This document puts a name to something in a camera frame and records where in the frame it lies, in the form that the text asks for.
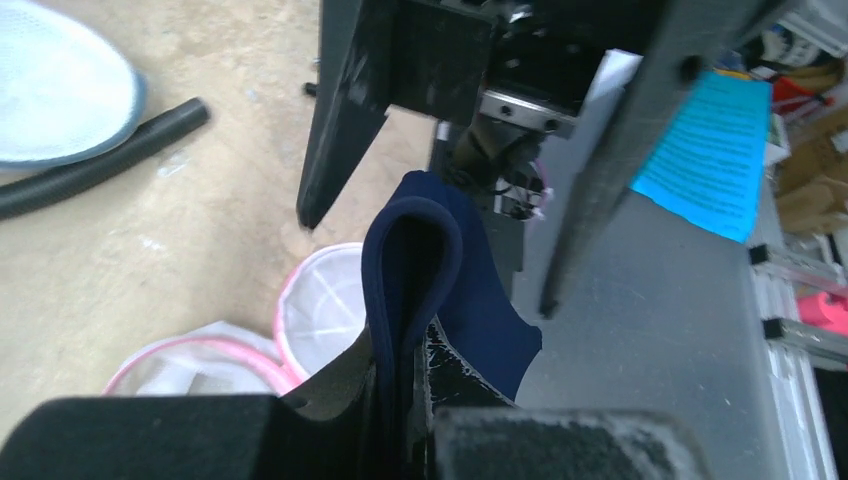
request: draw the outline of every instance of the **concrete floor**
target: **concrete floor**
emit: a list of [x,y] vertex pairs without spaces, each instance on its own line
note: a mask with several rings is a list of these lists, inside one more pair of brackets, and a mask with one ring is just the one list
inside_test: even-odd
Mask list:
[[148,78],[153,116],[204,99],[210,125],[54,207],[0,223],[0,439],[39,403],[97,395],[155,340],[226,319],[270,335],[286,274],[361,240],[432,122],[394,112],[324,223],[294,212],[319,0],[45,0]]

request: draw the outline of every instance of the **gray tabletop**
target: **gray tabletop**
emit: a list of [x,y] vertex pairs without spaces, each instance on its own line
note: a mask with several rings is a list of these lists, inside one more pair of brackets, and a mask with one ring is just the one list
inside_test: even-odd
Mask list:
[[[573,173],[614,102],[602,100],[571,140],[544,145],[556,195],[550,218],[561,218]],[[551,221],[529,229],[515,277],[516,308],[543,331],[517,403],[666,412],[694,432],[715,478],[787,478],[745,246],[632,193],[557,318],[545,321],[535,311],[555,229]]]

